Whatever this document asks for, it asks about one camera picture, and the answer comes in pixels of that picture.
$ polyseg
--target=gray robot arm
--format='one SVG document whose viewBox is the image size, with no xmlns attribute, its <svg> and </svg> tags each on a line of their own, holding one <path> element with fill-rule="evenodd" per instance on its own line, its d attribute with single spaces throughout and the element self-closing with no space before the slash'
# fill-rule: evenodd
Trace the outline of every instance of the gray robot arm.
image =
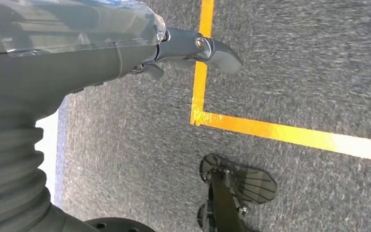
<svg viewBox="0 0 371 232">
<path fill-rule="evenodd" d="M 187 49 L 170 49 L 184 36 Z M 87 86 L 128 73 L 158 78 L 156 63 L 196 60 L 231 73 L 241 67 L 226 45 L 166 29 L 136 1 L 0 0 L 0 232 L 97 231 L 50 203 L 36 121 Z"/>
</svg>

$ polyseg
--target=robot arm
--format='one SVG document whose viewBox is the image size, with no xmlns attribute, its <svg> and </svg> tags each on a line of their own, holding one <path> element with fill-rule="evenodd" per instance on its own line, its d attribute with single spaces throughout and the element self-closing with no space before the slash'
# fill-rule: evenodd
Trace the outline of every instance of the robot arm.
<svg viewBox="0 0 371 232">
<path fill-rule="evenodd" d="M 166 29 L 141 2 L 0 0 L 0 232 L 97 231 L 50 203 L 35 123 L 69 93 L 128 73 L 159 78 L 167 61 L 241 68 L 225 44 Z"/>
</svg>

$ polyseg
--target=gray carpet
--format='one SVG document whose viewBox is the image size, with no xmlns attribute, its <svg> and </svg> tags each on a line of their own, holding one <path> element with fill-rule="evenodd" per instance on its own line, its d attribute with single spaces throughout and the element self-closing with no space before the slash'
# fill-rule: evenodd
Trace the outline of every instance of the gray carpet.
<svg viewBox="0 0 371 232">
<path fill-rule="evenodd" d="M 198 29 L 199 0 L 150 0 L 167 25 Z M 205 110 L 371 138 L 371 0 L 217 0 L 213 37 L 244 61 L 210 70 Z M 198 232 L 200 159 L 216 152 L 271 173 L 263 232 L 371 232 L 371 160 L 189 124 L 194 71 L 128 76 L 68 97 L 62 208 Z"/>
</svg>

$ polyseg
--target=floor marking line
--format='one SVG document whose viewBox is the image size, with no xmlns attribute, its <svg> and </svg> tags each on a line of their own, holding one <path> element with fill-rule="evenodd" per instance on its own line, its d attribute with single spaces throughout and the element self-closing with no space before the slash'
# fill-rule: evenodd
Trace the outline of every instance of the floor marking line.
<svg viewBox="0 0 371 232">
<path fill-rule="evenodd" d="M 202 0 L 200 33 L 211 36 L 214 0 Z M 197 62 L 190 123 L 371 159 L 371 139 L 204 112 L 207 66 Z"/>
<path fill-rule="evenodd" d="M 214 0 L 202 0 L 200 16 L 200 33 L 205 37 L 211 37 L 214 15 Z M 196 118 L 201 117 L 204 94 L 205 80 L 207 76 L 207 65 L 201 62 L 196 63 L 194 75 L 193 103 L 191 104 L 190 123 L 195 124 Z"/>
</svg>

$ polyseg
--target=yellow tape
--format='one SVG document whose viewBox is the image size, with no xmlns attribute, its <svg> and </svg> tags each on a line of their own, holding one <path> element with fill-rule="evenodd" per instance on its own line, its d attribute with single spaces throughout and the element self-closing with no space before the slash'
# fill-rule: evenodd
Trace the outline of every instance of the yellow tape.
<svg viewBox="0 0 371 232">
<path fill-rule="evenodd" d="M 200 33 L 205 37 L 211 37 L 214 15 L 214 0 L 202 0 Z M 190 123 L 194 125 L 196 118 L 201 117 L 204 106 L 205 79 L 207 76 L 207 66 L 204 63 L 196 63 L 194 75 L 193 103 L 191 105 Z"/>
<path fill-rule="evenodd" d="M 371 159 L 371 139 L 309 130 L 208 112 L 199 114 L 197 125 L 255 135 L 287 143 Z"/>
<path fill-rule="evenodd" d="M 209 37 L 214 14 L 214 0 L 203 0 L 200 32 Z M 371 139 L 309 130 L 203 111 L 207 66 L 196 64 L 191 124 L 250 134 L 292 144 L 319 148 L 351 156 L 371 159 Z"/>
</svg>

